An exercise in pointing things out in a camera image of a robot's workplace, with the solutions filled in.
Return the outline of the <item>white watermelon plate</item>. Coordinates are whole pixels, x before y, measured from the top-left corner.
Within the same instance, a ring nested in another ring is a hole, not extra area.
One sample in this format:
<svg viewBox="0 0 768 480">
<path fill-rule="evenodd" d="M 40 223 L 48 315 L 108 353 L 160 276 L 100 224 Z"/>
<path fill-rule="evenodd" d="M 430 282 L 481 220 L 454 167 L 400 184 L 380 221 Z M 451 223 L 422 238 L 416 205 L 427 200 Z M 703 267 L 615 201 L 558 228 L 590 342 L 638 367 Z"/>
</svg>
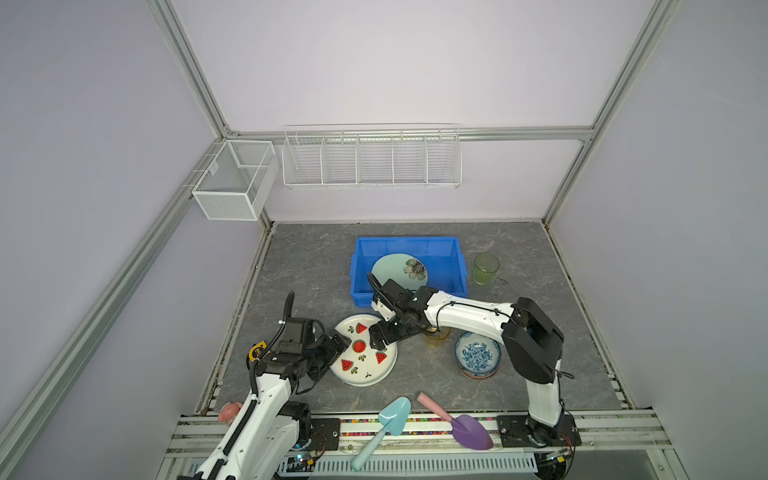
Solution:
<svg viewBox="0 0 768 480">
<path fill-rule="evenodd" d="M 351 345 L 331 366 L 333 369 L 348 370 L 353 366 L 372 373 L 376 370 L 394 369 L 398 358 L 396 343 L 387 345 L 383 351 L 377 351 L 369 345 L 368 328 L 379 321 L 378 317 L 369 314 L 352 315 L 340 322 L 335 330 L 347 336 Z"/>
</svg>

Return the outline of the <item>green flower plate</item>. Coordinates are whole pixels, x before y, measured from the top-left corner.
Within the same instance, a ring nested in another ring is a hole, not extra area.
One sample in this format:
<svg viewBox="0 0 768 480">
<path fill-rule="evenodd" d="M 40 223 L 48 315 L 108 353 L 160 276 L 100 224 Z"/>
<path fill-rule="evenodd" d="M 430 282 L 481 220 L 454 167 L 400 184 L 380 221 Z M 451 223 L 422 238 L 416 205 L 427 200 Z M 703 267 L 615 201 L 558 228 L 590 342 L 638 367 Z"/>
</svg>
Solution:
<svg viewBox="0 0 768 480">
<path fill-rule="evenodd" d="M 411 291 L 426 286 L 428 282 L 428 271 L 424 263 L 404 253 L 381 257 L 373 265 L 372 273 L 381 285 L 393 280 L 402 288 Z"/>
</svg>

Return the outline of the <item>cream floral plate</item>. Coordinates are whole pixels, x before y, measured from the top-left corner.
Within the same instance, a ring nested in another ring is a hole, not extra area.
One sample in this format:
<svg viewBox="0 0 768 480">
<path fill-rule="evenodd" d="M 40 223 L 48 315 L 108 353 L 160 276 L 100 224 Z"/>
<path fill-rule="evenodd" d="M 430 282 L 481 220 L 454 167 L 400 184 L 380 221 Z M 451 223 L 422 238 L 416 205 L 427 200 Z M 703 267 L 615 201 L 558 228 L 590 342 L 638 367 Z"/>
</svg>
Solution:
<svg viewBox="0 0 768 480">
<path fill-rule="evenodd" d="M 386 370 L 376 370 L 372 373 L 360 367 L 353 366 L 348 370 L 333 369 L 332 372 L 342 382 L 353 387 L 368 387 L 383 381 L 393 371 L 392 368 Z"/>
</svg>

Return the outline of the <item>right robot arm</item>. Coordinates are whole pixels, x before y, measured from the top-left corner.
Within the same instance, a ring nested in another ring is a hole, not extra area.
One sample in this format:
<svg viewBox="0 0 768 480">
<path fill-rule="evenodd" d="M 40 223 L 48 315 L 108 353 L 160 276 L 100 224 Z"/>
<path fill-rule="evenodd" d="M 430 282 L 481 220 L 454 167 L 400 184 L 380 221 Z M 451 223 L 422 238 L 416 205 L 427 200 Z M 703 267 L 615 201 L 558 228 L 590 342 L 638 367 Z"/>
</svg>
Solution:
<svg viewBox="0 0 768 480">
<path fill-rule="evenodd" d="M 375 348 L 403 341 L 442 327 L 472 332 L 502 344 L 514 370 L 526 382 L 527 413 L 508 415 L 501 424 L 505 447 L 582 444 L 574 417 L 560 394 L 564 334 L 533 300 L 489 303 L 456 297 L 432 287 L 412 292 L 397 282 L 367 279 L 373 289 L 372 307 L 383 319 L 369 328 Z"/>
</svg>

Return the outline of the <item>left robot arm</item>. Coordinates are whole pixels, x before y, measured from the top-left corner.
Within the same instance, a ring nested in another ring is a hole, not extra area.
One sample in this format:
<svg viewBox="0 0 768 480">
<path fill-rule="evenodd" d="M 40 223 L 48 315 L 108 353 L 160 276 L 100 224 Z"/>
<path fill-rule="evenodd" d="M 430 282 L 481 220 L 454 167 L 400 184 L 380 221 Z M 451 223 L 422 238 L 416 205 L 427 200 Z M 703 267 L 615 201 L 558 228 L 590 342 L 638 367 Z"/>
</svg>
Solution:
<svg viewBox="0 0 768 480">
<path fill-rule="evenodd" d="M 309 438 L 309 407 L 293 402 L 300 381 L 329 370 L 351 340 L 321 322 L 286 318 L 249 363 L 250 391 L 222 440 L 191 479 L 271 479 L 284 456 Z"/>
</svg>

